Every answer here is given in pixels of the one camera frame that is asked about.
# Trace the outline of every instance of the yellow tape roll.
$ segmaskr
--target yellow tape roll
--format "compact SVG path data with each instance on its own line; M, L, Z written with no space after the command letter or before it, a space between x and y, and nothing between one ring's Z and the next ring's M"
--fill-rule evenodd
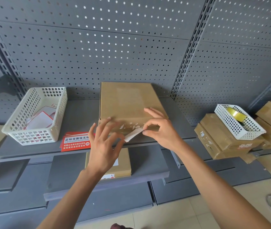
M234 117L234 119L236 119L239 122L243 122L247 118L246 115L234 110L233 108L228 107L227 111Z

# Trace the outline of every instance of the hand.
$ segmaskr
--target hand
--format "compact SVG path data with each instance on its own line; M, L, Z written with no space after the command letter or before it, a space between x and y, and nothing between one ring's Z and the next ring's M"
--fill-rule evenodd
M171 121L165 119L164 115L154 108L144 108L144 111L152 115L154 119L150 119L144 124L143 134L152 137L161 146L176 152L184 141L172 126ZM159 125L160 129L158 132L146 130L149 125Z
M119 152L124 144L124 135L114 132L108 138L110 131L119 122L110 122L111 118L101 120L101 123L96 128L96 134L94 136L94 128L96 123L92 125L89 131L89 139L91 142L90 159L87 168L93 170L94 173L104 175L114 164L118 158ZM112 149L113 143L116 139L121 140L117 143L116 147Z

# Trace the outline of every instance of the torn label residue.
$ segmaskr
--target torn label residue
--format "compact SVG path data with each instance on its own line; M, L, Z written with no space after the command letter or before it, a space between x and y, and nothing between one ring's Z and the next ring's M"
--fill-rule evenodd
M128 135L125 136L124 141L129 142L132 138L134 138L136 135L138 135L142 131L143 131L143 128L137 128L137 129L135 129L130 134L128 134Z

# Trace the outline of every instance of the shelving unit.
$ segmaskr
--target shelving unit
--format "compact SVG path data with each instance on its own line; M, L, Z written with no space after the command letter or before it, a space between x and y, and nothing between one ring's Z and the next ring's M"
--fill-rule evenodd
M271 100L271 0L0 0L0 124L31 87L64 86L69 99L57 142L0 147L0 228L36 228L71 187L89 150L59 145L98 121L102 81L152 83L181 138L231 185L271 178L257 161L212 160L194 132L216 104L255 113ZM78 223L199 194L153 139L124 147L131 177L100 181Z

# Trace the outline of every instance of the forearm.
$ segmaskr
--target forearm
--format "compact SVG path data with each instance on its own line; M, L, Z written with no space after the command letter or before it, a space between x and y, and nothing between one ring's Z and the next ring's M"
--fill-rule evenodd
M42 221L38 229L74 228L84 204L101 177L101 174L90 169L81 171L71 189Z
M221 228L271 228L271 223L207 166L186 143L182 143L175 152Z

